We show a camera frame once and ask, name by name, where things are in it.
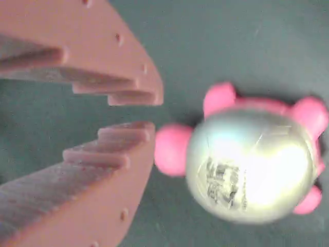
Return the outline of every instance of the pink plastic piece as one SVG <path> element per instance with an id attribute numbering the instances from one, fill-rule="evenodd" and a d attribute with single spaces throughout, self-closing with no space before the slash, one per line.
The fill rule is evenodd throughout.
<path id="1" fill-rule="evenodd" d="M 162 173 L 185 175 L 186 148 L 192 132 L 191 127 L 183 125 L 168 125 L 157 132 L 154 158 Z"/>
<path id="2" fill-rule="evenodd" d="M 212 86 L 204 98 L 205 118 L 227 107 L 245 107 L 265 109 L 292 118 L 306 127 L 316 149 L 318 175 L 325 169 L 319 148 L 319 136 L 329 123 L 329 114 L 319 99 L 306 97 L 293 106 L 267 98 L 237 98 L 233 85 L 229 82 Z M 169 176 L 182 176 L 185 171 L 186 148 L 191 130 L 184 125 L 165 126 L 156 136 L 155 164 Z M 303 201 L 295 208 L 295 214 L 311 213 L 321 202 L 321 191 L 314 186 Z"/>

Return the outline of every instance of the gray-green surface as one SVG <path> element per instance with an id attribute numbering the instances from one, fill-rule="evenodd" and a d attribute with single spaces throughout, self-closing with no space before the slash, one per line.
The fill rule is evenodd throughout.
<path id="1" fill-rule="evenodd" d="M 157 64 L 164 105 L 110 108 L 105 97 L 73 95 L 69 86 L 2 81 L 2 182 L 59 162 L 63 149 L 94 139 L 103 126 L 193 123 L 207 88 L 218 80 L 233 81 L 242 95 L 293 102 L 315 94 L 329 103 L 326 0 L 111 3 Z M 321 175 L 323 201 L 313 214 L 250 227 L 213 218 L 192 200 L 183 179 L 154 169 L 121 246 L 329 246 L 328 176 L 328 170 Z"/>

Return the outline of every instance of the plastic toy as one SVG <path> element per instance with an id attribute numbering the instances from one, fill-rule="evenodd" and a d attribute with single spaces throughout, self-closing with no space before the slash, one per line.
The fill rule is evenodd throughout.
<path id="1" fill-rule="evenodd" d="M 321 191 L 313 183 L 324 169 L 318 139 L 328 125 L 320 100 L 306 97 L 289 106 L 240 98 L 227 82 L 207 92 L 204 116 L 195 130 L 164 126 L 155 148 L 158 169 L 186 175 L 203 208 L 234 222 L 266 223 L 319 205 Z"/>
<path id="2" fill-rule="evenodd" d="M 156 66 L 106 0 L 0 1 L 0 77 L 70 83 L 109 105 L 163 102 Z M 0 186 L 0 246 L 117 246 L 148 181 L 154 135 L 150 122 L 100 129 L 64 162 Z"/>

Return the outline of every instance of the shiny metallic sphere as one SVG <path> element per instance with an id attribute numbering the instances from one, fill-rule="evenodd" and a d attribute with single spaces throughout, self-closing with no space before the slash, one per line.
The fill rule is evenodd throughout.
<path id="1" fill-rule="evenodd" d="M 229 109 L 195 129 L 186 179 L 208 212 L 237 223 L 291 213 L 316 179 L 315 150 L 301 125 L 255 109 Z"/>

